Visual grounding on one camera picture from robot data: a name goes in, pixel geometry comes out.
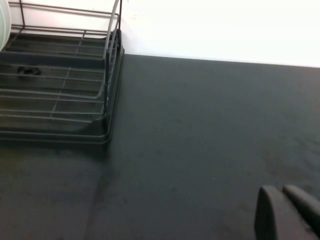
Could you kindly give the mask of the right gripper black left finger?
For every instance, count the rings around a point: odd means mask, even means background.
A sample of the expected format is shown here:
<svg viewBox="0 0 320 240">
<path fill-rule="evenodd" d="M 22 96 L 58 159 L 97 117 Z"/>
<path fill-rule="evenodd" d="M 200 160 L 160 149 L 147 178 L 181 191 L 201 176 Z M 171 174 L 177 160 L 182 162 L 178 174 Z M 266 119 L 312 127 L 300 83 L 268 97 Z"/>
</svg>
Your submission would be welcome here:
<svg viewBox="0 0 320 240">
<path fill-rule="evenodd" d="M 254 233 L 257 240 L 315 240 L 317 234 L 290 199 L 276 187 L 260 187 Z"/>
</svg>

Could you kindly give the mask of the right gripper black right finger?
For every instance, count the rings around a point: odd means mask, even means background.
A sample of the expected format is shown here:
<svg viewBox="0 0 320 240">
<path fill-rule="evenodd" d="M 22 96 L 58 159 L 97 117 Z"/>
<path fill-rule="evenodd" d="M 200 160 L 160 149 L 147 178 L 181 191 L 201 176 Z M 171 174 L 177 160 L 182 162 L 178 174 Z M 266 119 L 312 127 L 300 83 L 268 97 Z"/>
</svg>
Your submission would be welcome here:
<svg viewBox="0 0 320 240">
<path fill-rule="evenodd" d="M 295 185 L 285 185 L 282 192 L 310 226 L 312 232 L 320 238 L 320 201 Z"/>
</svg>

